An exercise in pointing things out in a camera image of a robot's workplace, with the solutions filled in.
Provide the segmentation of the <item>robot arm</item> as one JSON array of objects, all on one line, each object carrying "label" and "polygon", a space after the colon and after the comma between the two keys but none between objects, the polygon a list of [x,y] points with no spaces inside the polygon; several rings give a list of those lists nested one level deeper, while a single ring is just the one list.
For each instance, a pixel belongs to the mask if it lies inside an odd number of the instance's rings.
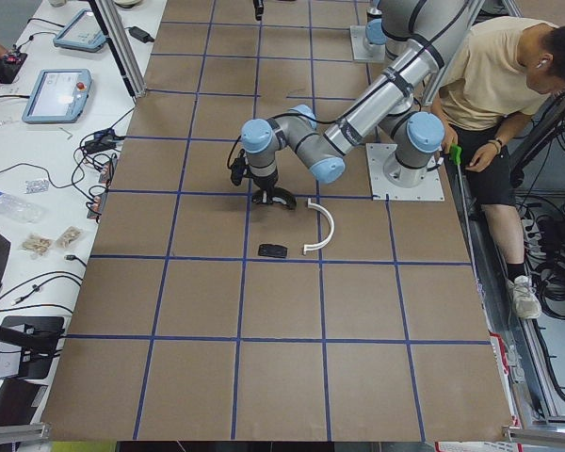
[{"label": "robot arm", "polygon": [[378,31],[386,67],[355,103],[323,133],[306,105],[264,119],[247,121],[237,139],[240,151],[231,157],[231,181],[251,179],[258,187],[252,200],[279,202],[289,209],[295,197],[277,185],[276,153],[289,148],[321,184],[345,171],[345,156],[376,128],[396,143],[384,163],[386,178],[402,187],[417,186],[428,171],[431,155],[444,139],[443,122],[413,108],[414,91],[427,77],[447,67],[472,20],[468,1],[378,1],[381,13],[366,30]]},{"label": "robot arm", "polygon": [[387,36],[382,29],[379,1],[369,3],[365,25],[352,25],[349,34],[355,61],[381,62],[384,59]]}]

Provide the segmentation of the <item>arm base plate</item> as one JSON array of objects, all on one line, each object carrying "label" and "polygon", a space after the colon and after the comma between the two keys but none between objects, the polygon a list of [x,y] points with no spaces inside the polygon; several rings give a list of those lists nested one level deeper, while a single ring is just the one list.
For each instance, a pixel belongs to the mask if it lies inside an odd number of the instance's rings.
[{"label": "arm base plate", "polygon": [[366,25],[352,25],[349,29],[353,59],[364,63],[389,63],[396,55],[386,47],[388,37],[382,21],[374,20]]},{"label": "arm base plate", "polygon": [[368,143],[365,148],[374,201],[444,201],[439,167],[434,157],[421,169],[408,169],[397,161],[395,144]]}]

